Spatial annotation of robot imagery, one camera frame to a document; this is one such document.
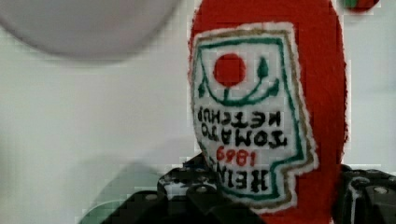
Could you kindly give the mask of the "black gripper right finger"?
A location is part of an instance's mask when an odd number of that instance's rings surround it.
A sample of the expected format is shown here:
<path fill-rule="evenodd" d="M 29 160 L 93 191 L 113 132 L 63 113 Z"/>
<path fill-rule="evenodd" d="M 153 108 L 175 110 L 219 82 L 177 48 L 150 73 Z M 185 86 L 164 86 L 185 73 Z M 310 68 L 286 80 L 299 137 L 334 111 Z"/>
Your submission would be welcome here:
<path fill-rule="evenodd" d="M 342 166 L 334 224 L 396 224 L 396 180 L 375 169 Z"/>

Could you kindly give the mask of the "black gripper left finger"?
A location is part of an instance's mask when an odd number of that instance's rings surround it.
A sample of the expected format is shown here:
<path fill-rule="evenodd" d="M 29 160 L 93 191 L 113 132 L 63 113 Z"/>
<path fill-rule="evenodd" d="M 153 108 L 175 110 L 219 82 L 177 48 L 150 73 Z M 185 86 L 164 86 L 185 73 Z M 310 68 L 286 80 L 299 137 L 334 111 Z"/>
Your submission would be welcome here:
<path fill-rule="evenodd" d="M 218 190 L 203 155 L 159 178 L 155 190 L 133 194 L 101 224 L 265 224 L 254 212 Z"/>

